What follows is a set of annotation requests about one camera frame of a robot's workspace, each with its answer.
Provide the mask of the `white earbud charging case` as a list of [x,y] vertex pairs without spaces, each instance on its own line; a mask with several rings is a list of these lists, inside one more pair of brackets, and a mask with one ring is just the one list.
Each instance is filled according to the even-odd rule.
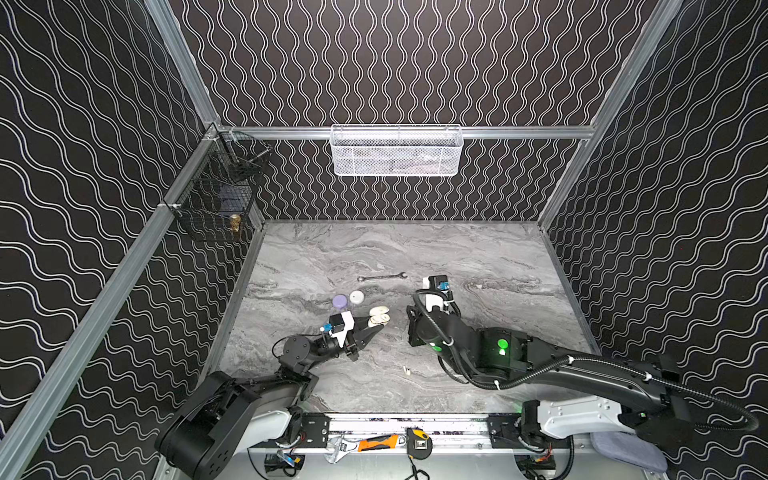
[[352,291],[349,294],[349,301],[353,305],[360,305],[363,303],[364,300],[365,300],[365,295],[360,290]]

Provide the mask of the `purple earbud charging case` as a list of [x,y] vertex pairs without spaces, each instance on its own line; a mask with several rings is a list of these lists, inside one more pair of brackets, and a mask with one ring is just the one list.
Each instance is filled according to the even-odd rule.
[[348,305],[348,298],[346,295],[337,294],[332,298],[332,305],[335,309],[343,310]]

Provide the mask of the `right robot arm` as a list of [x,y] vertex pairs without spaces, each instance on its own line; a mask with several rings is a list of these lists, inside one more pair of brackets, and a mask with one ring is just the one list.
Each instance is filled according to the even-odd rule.
[[752,432],[749,410],[677,383],[664,361],[619,361],[566,349],[524,332],[475,329],[439,292],[419,290],[407,309],[409,343],[431,347],[454,380],[502,392],[543,384],[579,392],[565,401],[523,404],[518,434],[526,442],[582,433],[633,434],[664,451],[685,445],[696,432]]

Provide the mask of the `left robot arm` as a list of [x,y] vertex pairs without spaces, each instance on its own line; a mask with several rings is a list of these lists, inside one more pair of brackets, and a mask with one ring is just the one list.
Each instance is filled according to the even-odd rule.
[[214,479],[232,457],[253,446],[292,449],[308,438],[301,404],[319,381],[312,369],[339,357],[356,361],[386,325],[349,312],[334,314],[316,334],[281,339],[278,368],[270,375],[209,374],[161,429],[156,451],[191,479]]

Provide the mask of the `silver combination wrench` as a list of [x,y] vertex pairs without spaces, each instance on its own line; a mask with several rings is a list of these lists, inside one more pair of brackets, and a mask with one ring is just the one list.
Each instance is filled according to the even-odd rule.
[[396,274],[358,276],[357,277],[357,281],[362,283],[362,282],[375,281],[375,280],[407,279],[407,278],[408,278],[408,274],[406,272],[399,272],[399,273],[396,273]]

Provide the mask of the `orange adjustable wrench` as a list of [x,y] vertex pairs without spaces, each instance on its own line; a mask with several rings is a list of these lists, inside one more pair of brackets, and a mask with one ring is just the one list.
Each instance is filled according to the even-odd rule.
[[360,440],[339,436],[328,440],[324,458],[329,464],[336,464],[350,453],[389,450],[403,446],[404,444],[405,437],[397,434],[375,436]]

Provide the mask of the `black yellow tape measure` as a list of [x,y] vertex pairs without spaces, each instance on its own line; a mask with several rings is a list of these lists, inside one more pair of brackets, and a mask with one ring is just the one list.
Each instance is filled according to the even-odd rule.
[[433,451],[432,438],[422,429],[406,430],[406,451],[411,460],[425,460]]

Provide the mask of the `brass padlock in basket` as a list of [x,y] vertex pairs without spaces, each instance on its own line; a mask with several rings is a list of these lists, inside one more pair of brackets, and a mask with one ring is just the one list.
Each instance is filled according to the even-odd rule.
[[242,217],[239,214],[233,214],[229,217],[230,230],[232,233],[239,233],[242,225]]

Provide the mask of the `grey cloth pad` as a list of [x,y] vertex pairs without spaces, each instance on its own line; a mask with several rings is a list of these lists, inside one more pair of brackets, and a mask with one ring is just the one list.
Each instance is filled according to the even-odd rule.
[[604,457],[656,474],[666,473],[668,463],[655,445],[624,432],[595,432],[590,434],[592,446]]

